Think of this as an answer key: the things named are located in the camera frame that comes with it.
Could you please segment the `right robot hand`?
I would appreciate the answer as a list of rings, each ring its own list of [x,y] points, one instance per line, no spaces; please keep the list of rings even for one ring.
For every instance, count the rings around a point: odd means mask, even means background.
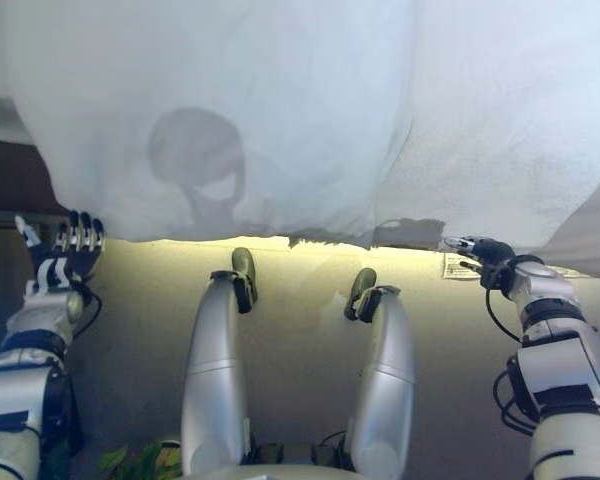
[[[487,291],[501,287],[501,270],[504,264],[515,256],[514,250],[506,243],[489,237],[443,238],[443,243],[458,255],[464,257],[459,264],[480,276],[480,285]]]

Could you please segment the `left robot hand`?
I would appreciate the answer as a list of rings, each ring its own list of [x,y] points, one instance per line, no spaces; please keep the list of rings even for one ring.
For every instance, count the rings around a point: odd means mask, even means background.
[[[14,222],[29,251],[39,287],[69,289],[91,278],[105,244],[100,219],[72,210],[50,243],[45,243],[22,216],[16,215]]]

